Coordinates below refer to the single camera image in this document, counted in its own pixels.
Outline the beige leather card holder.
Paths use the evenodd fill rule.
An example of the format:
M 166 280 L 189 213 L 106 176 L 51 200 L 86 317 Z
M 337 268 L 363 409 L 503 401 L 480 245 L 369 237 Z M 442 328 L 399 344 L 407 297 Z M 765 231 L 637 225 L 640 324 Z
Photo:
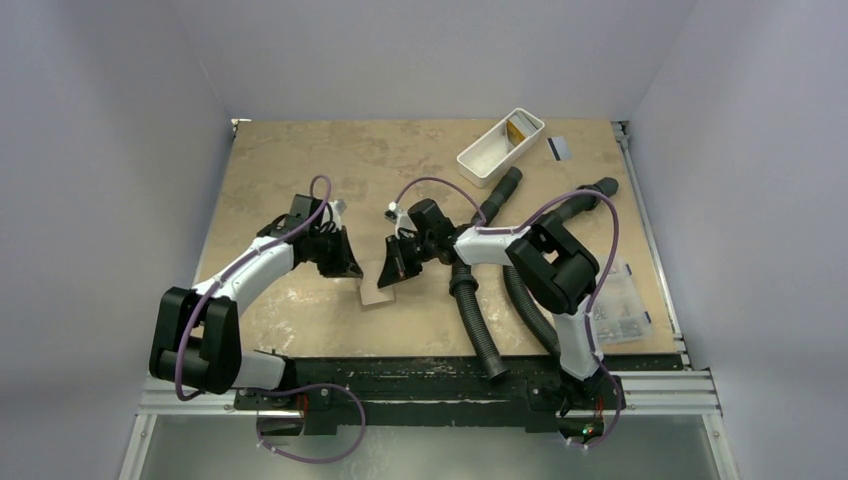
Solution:
M 359 280 L 361 304 L 365 307 L 393 302 L 396 298 L 393 286 L 379 287 L 378 280 L 383 270 L 383 261 L 374 259 L 361 263 L 363 277 Z

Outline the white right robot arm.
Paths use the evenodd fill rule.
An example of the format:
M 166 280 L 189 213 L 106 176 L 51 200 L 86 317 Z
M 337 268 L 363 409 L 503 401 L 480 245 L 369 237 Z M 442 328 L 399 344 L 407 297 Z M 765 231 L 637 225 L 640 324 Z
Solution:
M 593 310 L 614 262 L 620 239 L 619 215 L 601 190 L 575 190 L 559 196 L 560 205 L 543 205 L 518 226 L 492 228 L 482 219 L 455 225 L 432 199 L 403 211 L 389 206 L 397 226 L 386 239 L 386 258 L 379 287 L 393 286 L 419 275 L 426 262 L 460 261 L 469 266 L 500 265 L 522 281 L 532 305 L 552 318 L 559 345 L 561 392 L 576 407 L 584 407 L 601 391 L 600 379 L 613 388 L 615 407 L 623 409 L 624 392 L 604 363 L 594 331 Z M 596 257 L 564 226 L 566 214 L 589 211 L 604 203 L 613 234 L 607 261 Z

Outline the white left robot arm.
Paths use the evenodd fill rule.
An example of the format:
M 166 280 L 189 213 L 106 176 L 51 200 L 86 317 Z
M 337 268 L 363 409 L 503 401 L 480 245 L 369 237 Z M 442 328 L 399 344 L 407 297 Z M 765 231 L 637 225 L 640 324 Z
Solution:
M 213 277 L 162 296 L 149 357 L 151 376 L 182 388 L 223 394 L 259 389 L 272 408 L 297 399 L 294 363 L 272 352 L 241 346 L 239 320 L 275 281 L 304 263 L 325 278 L 360 278 L 342 215 L 343 200 L 298 194 L 288 213 L 256 234 L 249 247 Z

